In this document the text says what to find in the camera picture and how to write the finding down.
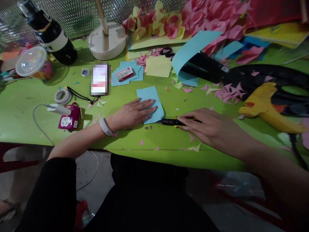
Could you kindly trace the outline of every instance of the water bottle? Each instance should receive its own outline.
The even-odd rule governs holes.
[[[73,64],[77,51],[59,23],[53,20],[42,6],[31,0],[18,0],[17,4],[39,43],[60,63]]]

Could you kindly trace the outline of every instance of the yellow notebook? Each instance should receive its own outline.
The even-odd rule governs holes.
[[[283,23],[263,27],[257,31],[250,29],[246,31],[246,35],[290,48],[296,48],[309,35],[309,25],[303,25],[298,22]]]

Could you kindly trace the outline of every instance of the fingernail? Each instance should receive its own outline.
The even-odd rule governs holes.
[[[180,127],[180,129],[184,130],[184,131],[188,131],[188,127]]]

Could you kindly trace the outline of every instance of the metal mesh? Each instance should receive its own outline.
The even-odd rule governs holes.
[[[70,39],[88,35],[99,26],[94,1],[83,0],[33,0],[42,5],[65,30]],[[108,22],[121,23],[132,13],[134,6],[144,12],[155,8],[156,0],[103,0],[103,9]],[[161,0],[166,12],[183,7],[187,0]],[[0,11],[0,52],[26,42],[37,44],[31,27],[28,26],[17,5]]]

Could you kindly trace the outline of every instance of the tape roll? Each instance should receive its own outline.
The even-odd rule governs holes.
[[[67,89],[60,89],[58,92],[56,92],[54,100],[57,104],[65,105],[69,103],[72,99],[72,94]]]

